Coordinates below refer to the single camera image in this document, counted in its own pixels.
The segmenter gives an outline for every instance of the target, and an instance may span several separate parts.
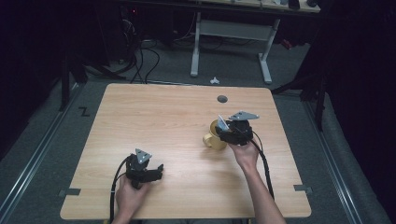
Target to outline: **human hand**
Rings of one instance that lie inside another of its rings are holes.
[[[125,175],[120,177],[120,187],[116,193],[119,212],[112,223],[129,223],[140,208],[150,189],[150,183],[143,183],[140,189],[132,187],[131,180]]]
[[[233,150],[236,162],[241,166],[244,172],[249,172],[252,169],[257,170],[257,159],[259,158],[259,151],[250,141],[244,146],[237,146],[228,144]]]

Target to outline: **electronic equipment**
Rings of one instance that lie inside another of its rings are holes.
[[[221,141],[233,145],[244,146],[253,139],[253,131],[248,119],[258,118],[258,115],[250,114],[245,111],[239,111],[230,116],[230,120],[224,121],[220,117],[219,125],[216,126],[216,133],[219,135]]]
[[[318,5],[318,0],[306,0],[306,4],[309,7],[316,7]]]
[[[126,177],[131,180],[132,186],[138,189],[140,183],[148,183],[159,180],[163,177],[163,164],[157,170],[148,170],[149,159],[151,154],[145,151],[136,149],[136,155],[131,154],[126,164]]]
[[[289,0],[289,8],[297,10],[300,9],[300,1],[299,0]]]

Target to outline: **desk leg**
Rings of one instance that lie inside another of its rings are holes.
[[[274,26],[271,29],[271,34],[267,40],[267,44],[265,46],[265,51],[264,53],[259,54],[259,60],[260,60],[260,65],[262,66],[262,75],[264,76],[264,82],[266,84],[271,84],[272,79],[271,79],[271,74],[268,69],[268,64],[267,64],[267,57],[268,53],[270,52],[271,46],[274,42],[274,38],[276,35],[277,27],[279,26],[280,19],[275,20]]]
[[[197,12],[197,22],[195,25],[195,45],[194,52],[192,53],[191,62],[191,76],[198,77],[198,65],[199,65],[199,36],[201,31],[201,12]]]

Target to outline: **table surface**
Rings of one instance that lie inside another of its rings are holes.
[[[218,102],[219,95],[228,102]],[[109,218],[114,175],[136,148],[152,154],[149,169],[163,163],[164,171],[135,218],[254,217],[232,150],[214,150],[202,141],[218,115],[227,119],[240,110],[260,115],[250,126],[262,140],[283,216],[310,216],[305,192],[294,189],[302,181],[268,89],[110,84],[70,185],[80,194],[66,196],[61,217]],[[260,159],[258,169],[265,183]]]
[[[200,2],[207,2],[207,3],[219,3],[219,4],[227,4],[227,5],[235,5],[235,6],[243,6],[243,7],[264,7],[264,8],[271,8],[271,9],[280,9],[280,10],[290,10],[290,11],[297,11],[297,12],[313,12],[319,13],[320,7],[310,7],[306,0],[299,0],[300,2],[300,9],[294,10],[290,9],[288,5],[277,5],[274,0],[199,0]]]

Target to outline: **cable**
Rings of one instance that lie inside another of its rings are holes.
[[[263,162],[263,165],[264,165],[265,179],[266,179],[266,182],[267,182],[268,191],[270,192],[271,196],[274,199],[275,196],[274,196],[274,190],[273,190],[273,187],[272,187],[272,182],[271,182],[271,177],[270,177],[270,168],[268,166],[268,162],[267,162],[267,159],[265,158],[265,155],[264,155],[264,152],[262,150],[262,147],[259,147],[255,141],[250,140],[244,133],[242,133],[241,130],[239,130],[236,127],[235,127],[235,129],[238,132],[240,132],[249,142],[251,142],[257,148],[257,150],[259,150],[259,154],[262,157],[262,162]],[[255,132],[253,132],[253,133],[257,136],[257,138],[259,139],[260,145],[262,146],[262,140],[260,139],[260,137]]]
[[[133,68],[134,66],[135,66],[135,64],[136,64],[136,57],[134,56],[134,57],[132,57],[132,59],[128,62],[128,64],[125,66],[125,67],[123,67],[123,68],[121,68],[120,70],[118,70],[118,71],[114,71],[114,72],[111,72],[112,74],[115,74],[115,75],[119,75],[119,74],[122,74],[122,73],[124,73],[124,72],[126,72],[126,71],[128,71],[128,70],[130,70],[131,68]],[[88,73],[90,73],[90,74],[92,74],[92,75],[94,75],[94,76],[102,76],[102,75],[105,75],[104,73],[97,73],[97,72],[95,72],[95,71],[93,71],[93,70],[91,70],[90,68],[88,68],[88,67],[85,67],[85,70],[88,72]]]
[[[217,45],[217,46],[215,46],[214,48],[206,48],[206,47],[204,47],[203,45],[202,45],[202,43],[200,43],[200,48],[201,49],[208,49],[208,50],[215,50],[215,49],[219,49],[222,45],[223,45],[223,43],[224,43],[224,37],[220,37],[220,36],[211,36],[211,37],[209,37],[209,38],[207,38],[207,39],[220,39],[220,42],[219,42],[219,44]]]
[[[116,186],[117,186],[117,180],[120,178],[119,172],[123,164],[128,160],[128,157],[123,160],[123,162],[120,164],[119,169],[116,172],[116,175],[114,176],[113,180],[113,185],[111,186],[111,191],[110,191],[110,223],[113,222],[114,220],[114,196],[116,194]]]
[[[140,76],[140,69],[142,69],[142,66],[143,66],[143,52],[142,52],[141,48],[139,48],[139,49],[140,49],[139,51],[140,51],[140,57],[141,57],[142,61],[140,63],[140,66],[137,68],[136,73],[134,74],[134,77],[131,79],[130,83],[134,83],[134,79],[136,78],[136,76],[139,76],[140,77],[140,82],[142,84],[144,84],[143,78]]]
[[[157,62],[154,64],[154,66],[148,71],[148,73],[145,76],[145,83],[148,84],[149,74],[151,73],[152,70],[154,70],[155,67],[157,67],[158,63],[160,62],[160,55],[152,49],[145,49],[145,50],[149,50],[157,55]]]
[[[230,45],[236,45],[236,46],[245,46],[248,44],[254,44],[256,42],[259,42],[259,40],[254,40],[254,39],[244,39],[243,43],[238,43],[237,41],[235,41],[235,39],[239,39],[239,38],[225,38],[224,43],[227,43]]]
[[[194,25],[196,15],[197,15],[197,13],[194,12],[194,15],[192,16],[192,21],[191,21],[190,29],[187,31],[187,33],[184,34],[181,38],[174,39],[174,42],[176,42],[176,41],[178,41],[178,40],[187,39],[187,38],[190,38],[190,37],[194,36],[194,35],[191,35],[191,29],[192,29],[192,26]]]
[[[273,190],[272,183],[271,183],[270,168],[269,168],[269,166],[268,166],[267,159],[265,158],[265,155],[264,155],[262,149],[259,148],[259,146],[257,145],[257,143],[254,142],[254,141],[250,141],[250,142],[253,143],[253,145],[259,150],[259,154],[260,154],[260,156],[262,157],[262,162],[264,163],[264,172],[265,172],[265,178],[266,178],[266,181],[267,181],[268,191],[270,191],[270,194],[271,194],[271,196],[272,196],[273,199],[274,199],[274,198],[275,198],[275,196],[274,196],[274,190]]]
[[[174,41],[175,45],[181,46],[181,47],[189,47],[194,45],[194,40],[191,39],[192,37],[194,37],[194,35],[186,37],[184,39],[179,39],[177,41]]]

